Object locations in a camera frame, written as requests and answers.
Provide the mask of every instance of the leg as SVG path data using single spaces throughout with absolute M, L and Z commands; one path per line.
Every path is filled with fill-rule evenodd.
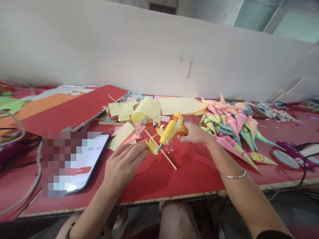
M 159 232 L 159 239 L 200 239 L 194 214 L 187 201 L 164 203 Z

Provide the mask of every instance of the right hand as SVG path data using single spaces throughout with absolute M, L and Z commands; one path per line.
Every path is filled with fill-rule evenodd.
M 214 137 L 212 137 L 209 133 L 201 129 L 198 125 L 194 124 L 192 121 L 184 121 L 183 125 L 188 130 L 188 135 L 178 135 L 177 137 L 181 142 L 206 144 L 207 142 L 212 141 L 214 139 Z

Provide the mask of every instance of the wooden stick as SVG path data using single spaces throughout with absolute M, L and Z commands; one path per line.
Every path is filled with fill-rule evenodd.
M 147 132 L 147 130 L 145 130 L 145 132 L 149 135 L 149 137 L 152 138 L 152 136 Z M 173 162 L 169 159 L 169 157 L 166 155 L 166 153 L 161 149 L 161 152 L 164 154 L 164 156 L 168 159 L 168 161 L 171 163 L 171 165 L 174 167 L 175 170 L 177 170 L 177 167 L 173 164 Z
M 116 122 L 99 122 L 99 125 L 114 125 L 114 126 L 122 126 L 124 124 L 122 123 L 116 123 Z

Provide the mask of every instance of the red board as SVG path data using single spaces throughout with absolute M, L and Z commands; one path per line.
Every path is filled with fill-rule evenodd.
M 262 120 L 259 120 L 259 124 L 266 126 L 267 129 L 261 127 L 258 127 L 258 129 L 266 138 L 273 142 L 289 140 L 296 144 L 301 144 L 318 141 L 319 133 L 317 129 L 319 128 L 319 121 L 309 119 L 301 112 L 296 114 L 302 120 L 305 120 L 306 125 L 295 126 L 295 123 L 278 123 L 275 120 L 263 123 Z M 184 118 L 198 123 L 201 117 L 185 116 Z M 148 124 L 146 130 L 151 135 L 156 134 L 152 124 Z M 98 125 L 94 131 L 113 133 L 114 127 Z M 145 132 L 142 133 L 142 136 L 144 139 L 149 139 Z M 174 137 L 172 145 L 173 152 L 168 153 L 165 149 L 164 151 L 176 165 L 177 170 L 174 170 L 162 153 L 159 155 L 149 154 L 138 168 L 133 181 L 123 191 L 118 203 L 169 198 L 225 189 L 208 149 L 203 144 L 180 143 Z M 270 157 L 270 144 L 257 142 L 257 146 L 262 154 Z M 65 196 L 61 200 L 49 200 L 39 194 L 24 214 L 31 216 L 32 214 L 38 215 L 38 213 L 47 212 L 58 213 L 57 210 L 86 207 L 103 181 L 105 164 L 112 153 L 111 150 L 106 150 L 93 176 L 92 183 L 87 189 Z M 258 185 L 299 180 L 303 175 L 303 169 L 301 168 L 299 170 L 291 170 L 283 165 L 275 166 L 256 163 L 262 173 L 266 175 L 262 176 L 241 159 L 235 156 L 234 158 L 246 169 L 247 173 Z M 319 168 L 315 169 L 315 173 L 308 171 L 306 178 L 319 178 Z
M 27 132 L 42 135 L 43 132 L 61 132 L 68 127 L 78 127 L 103 110 L 103 106 L 121 98 L 127 91 L 115 86 L 106 85 L 73 100 L 42 111 L 36 115 L 23 119 L 22 125 Z
M 19 157 L 10 159 L 7 168 L 32 162 L 36 159 L 37 148 L 22 154 Z M 5 169 L 0 174 L 0 212 L 12 207 L 21 201 L 30 191 L 38 174 L 37 164 L 28 165 L 16 169 Z M 22 210 L 30 203 L 34 196 L 42 188 L 41 180 L 30 197 L 19 206 L 0 215 L 0 222 L 13 221 Z

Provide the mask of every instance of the left hand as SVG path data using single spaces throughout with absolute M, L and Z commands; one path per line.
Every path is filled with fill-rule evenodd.
M 118 147 L 106 162 L 104 180 L 100 190 L 107 196 L 119 197 L 134 178 L 137 168 L 149 151 L 144 140 Z

